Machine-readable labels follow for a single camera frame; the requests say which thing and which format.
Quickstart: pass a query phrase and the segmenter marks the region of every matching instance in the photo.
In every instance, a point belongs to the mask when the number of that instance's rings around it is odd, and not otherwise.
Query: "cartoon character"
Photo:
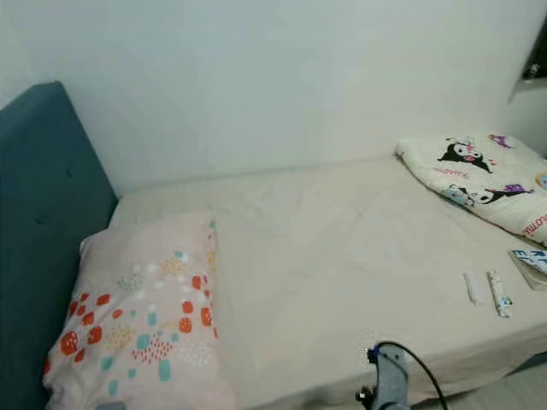
[[[477,196],[477,201],[486,205],[493,203],[504,196],[515,196],[519,194],[533,194],[534,190],[525,190],[520,184],[505,185],[503,190],[485,190],[482,194],[475,193],[472,196]]]
[[[463,207],[472,207],[475,204],[474,199],[468,194],[465,188],[452,184],[446,190],[441,190],[441,195],[446,196],[451,201],[462,205]]]
[[[475,150],[471,141],[468,139],[454,140],[453,138],[448,138],[447,141],[453,142],[446,147],[446,152],[437,161],[467,162],[484,169],[488,173],[492,173],[488,165],[483,161],[483,155]]]
[[[536,182],[544,190],[547,190],[547,173],[539,173],[538,175],[536,175]]]
[[[515,149],[515,147],[511,147],[510,145],[507,144],[507,137],[505,137],[504,135],[494,135],[494,134],[490,134],[488,136],[489,139],[491,139],[492,141],[494,141],[496,144],[498,144],[500,147],[504,147],[504,148],[509,148],[509,149]]]

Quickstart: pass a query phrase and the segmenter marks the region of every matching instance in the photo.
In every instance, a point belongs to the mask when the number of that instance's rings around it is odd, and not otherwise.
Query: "bed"
[[[242,408],[353,401],[374,379],[362,348],[385,338],[422,356],[447,394],[547,350],[547,296],[507,255],[529,245],[427,190],[395,157],[160,186],[115,208],[59,83],[8,106],[0,139],[2,409],[47,400],[41,367],[62,328],[79,241],[108,223],[207,209],[220,245],[215,316]],[[490,299],[468,300],[462,274],[486,287],[490,269],[515,302],[512,319]],[[433,397],[412,369],[413,402]]]

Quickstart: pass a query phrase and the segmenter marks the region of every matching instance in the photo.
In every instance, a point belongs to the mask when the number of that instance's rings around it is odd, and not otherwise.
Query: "black cable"
[[[427,367],[426,364],[423,361],[421,361],[421,359],[416,354],[414,354],[409,348],[405,348],[401,343],[390,342],[390,341],[380,342],[374,347],[375,349],[379,349],[381,346],[390,346],[390,345],[404,350],[405,352],[410,354],[414,358],[414,360],[418,362],[418,364],[421,366],[422,369],[424,369],[424,371],[426,371],[427,376],[429,376],[430,380],[432,381],[433,387],[435,387],[435,390],[437,391],[438,399],[441,402],[441,406],[443,407],[443,410],[448,410],[448,404],[446,402],[446,399],[444,398],[443,391],[438,385],[437,379],[435,378],[435,376],[433,376],[433,373],[431,372],[431,370],[429,370],[429,367]]]

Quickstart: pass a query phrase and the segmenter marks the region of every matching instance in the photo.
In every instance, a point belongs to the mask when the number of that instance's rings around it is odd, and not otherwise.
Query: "book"
[[[533,290],[547,290],[547,251],[514,249],[509,254]]]

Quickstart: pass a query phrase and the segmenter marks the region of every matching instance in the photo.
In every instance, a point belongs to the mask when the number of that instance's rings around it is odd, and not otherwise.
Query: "pillow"
[[[211,314],[211,214],[101,231],[80,254],[66,324],[44,367],[47,408],[234,408]]]
[[[517,138],[404,140],[397,153],[430,189],[547,246],[547,161]]]

